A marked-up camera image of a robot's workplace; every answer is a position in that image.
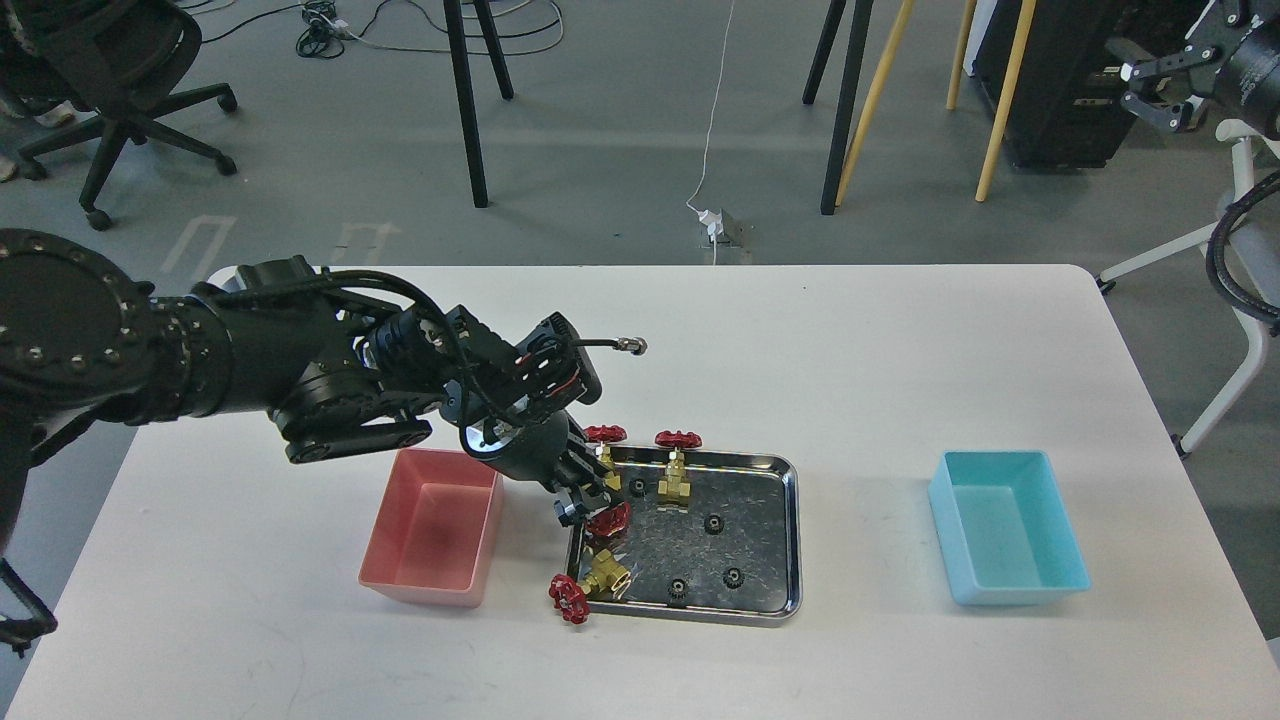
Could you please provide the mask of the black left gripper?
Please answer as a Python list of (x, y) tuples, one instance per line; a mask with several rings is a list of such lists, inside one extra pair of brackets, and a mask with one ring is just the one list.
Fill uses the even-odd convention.
[(544, 423), (517, 428), (495, 443), (485, 443), (477, 427), (467, 427), (463, 451), (513, 480), (539, 484), (556, 492), (554, 510), (562, 527), (586, 521), (602, 506), (623, 501), (605, 478), (611, 470), (588, 446), (582, 428), (566, 411)]

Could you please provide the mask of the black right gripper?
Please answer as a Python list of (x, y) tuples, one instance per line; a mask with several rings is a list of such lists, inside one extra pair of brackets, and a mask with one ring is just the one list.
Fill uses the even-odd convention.
[(1207, 1), (1196, 31), (1252, 27), (1226, 60), (1219, 44), (1192, 44), (1156, 56), (1121, 42), (1121, 106), (1171, 135), (1197, 131), (1211, 108), (1277, 113), (1279, 31), (1277, 17), (1270, 17), (1271, 1)]

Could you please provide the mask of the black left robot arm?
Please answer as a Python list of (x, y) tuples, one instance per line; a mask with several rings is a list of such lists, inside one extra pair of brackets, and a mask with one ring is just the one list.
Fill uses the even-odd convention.
[(438, 413), (463, 451), (556, 495), (564, 527), (620, 505), (571, 418), (602, 382), (563, 315), (512, 345), (466, 307), (371, 269), (241, 265), (178, 297), (63, 237), (1, 242), (3, 539), (29, 470), (97, 421), (266, 413), (293, 464), (408, 448)]

